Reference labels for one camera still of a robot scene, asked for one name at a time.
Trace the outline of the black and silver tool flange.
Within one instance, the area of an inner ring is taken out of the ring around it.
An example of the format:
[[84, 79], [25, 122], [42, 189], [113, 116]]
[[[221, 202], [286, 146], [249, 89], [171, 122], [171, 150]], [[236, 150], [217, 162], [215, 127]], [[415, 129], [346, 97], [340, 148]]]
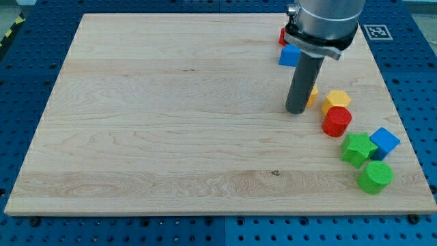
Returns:
[[330, 57], [339, 60], [357, 32], [357, 19], [314, 18], [290, 16], [285, 26], [284, 40], [312, 57]]

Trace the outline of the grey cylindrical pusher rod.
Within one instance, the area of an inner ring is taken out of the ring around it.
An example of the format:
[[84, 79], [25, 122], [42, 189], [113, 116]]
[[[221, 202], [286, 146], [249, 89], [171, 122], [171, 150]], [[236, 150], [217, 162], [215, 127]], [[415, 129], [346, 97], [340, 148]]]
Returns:
[[285, 103], [290, 113], [301, 114], [305, 111], [323, 61], [323, 56], [300, 54]]

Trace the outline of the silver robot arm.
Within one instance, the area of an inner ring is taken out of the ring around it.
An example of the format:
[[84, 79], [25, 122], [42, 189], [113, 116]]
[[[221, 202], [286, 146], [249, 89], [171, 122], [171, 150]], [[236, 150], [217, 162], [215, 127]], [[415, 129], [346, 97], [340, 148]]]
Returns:
[[338, 60], [351, 45], [364, 4], [365, 0], [295, 0], [286, 7], [284, 40], [300, 49], [287, 111], [305, 111], [324, 58]]

